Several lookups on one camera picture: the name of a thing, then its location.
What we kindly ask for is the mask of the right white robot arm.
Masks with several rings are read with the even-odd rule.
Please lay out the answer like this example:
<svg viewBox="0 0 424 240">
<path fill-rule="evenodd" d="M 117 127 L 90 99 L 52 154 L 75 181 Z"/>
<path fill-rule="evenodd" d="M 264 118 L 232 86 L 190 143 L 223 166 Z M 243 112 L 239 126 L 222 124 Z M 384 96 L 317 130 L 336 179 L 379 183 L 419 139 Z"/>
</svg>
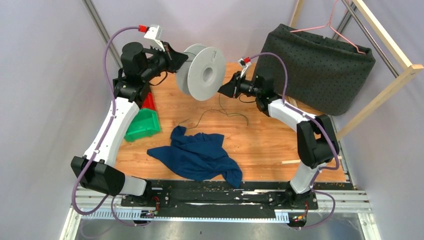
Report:
<svg viewBox="0 0 424 240">
<path fill-rule="evenodd" d="M 240 95 L 254 97 L 259 111 L 296 132 L 300 164 L 284 192 L 283 202 L 299 208 L 311 195 L 319 172 L 337 161 L 340 148 L 329 116 L 309 114 L 288 103 L 275 93 L 274 81 L 272 76 L 261 75 L 247 80 L 238 71 L 218 92 L 234 99 Z"/>
</svg>

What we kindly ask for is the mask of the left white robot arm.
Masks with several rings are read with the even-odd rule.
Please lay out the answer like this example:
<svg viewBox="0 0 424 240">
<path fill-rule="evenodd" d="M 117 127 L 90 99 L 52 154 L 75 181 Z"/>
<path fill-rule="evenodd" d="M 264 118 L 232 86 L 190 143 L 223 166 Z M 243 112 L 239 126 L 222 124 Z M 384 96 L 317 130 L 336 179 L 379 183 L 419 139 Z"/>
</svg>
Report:
<svg viewBox="0 0 424 240">
<path fill-rule="evenodd" d="M 164 50 L 145 48 L 139 42 L 130 42 L 122 48 L 122 68 L 113 80 L 109 112 L 93 143 L 70 164 L 77 186 L 108 196 L 129 195 L 141 206 L 153 201 L 152 183 L 116 169 L 117 154 L 131 122 L 142 108 L 150 81 L 161 73 L 176 73 L 188 58 L 187 54 L 173 50 L 168 42 L 164 43 Z"/>
</svg>

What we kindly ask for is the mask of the white cable spool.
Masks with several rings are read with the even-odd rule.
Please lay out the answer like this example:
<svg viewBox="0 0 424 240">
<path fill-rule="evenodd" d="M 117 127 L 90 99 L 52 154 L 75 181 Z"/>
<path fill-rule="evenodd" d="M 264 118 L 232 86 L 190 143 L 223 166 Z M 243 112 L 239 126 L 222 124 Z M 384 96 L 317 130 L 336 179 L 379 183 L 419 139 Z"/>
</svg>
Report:
<svg viewBox="0 0 424 240">
<path fill-rule="evenodd" d="M 184 52 L 188 59 L 176 73 L 176 84 L 197 101 L 212 98 L 222 86 L 226 74 L 226 58 L 213 46 L 196 43 Z"/>
</svg>

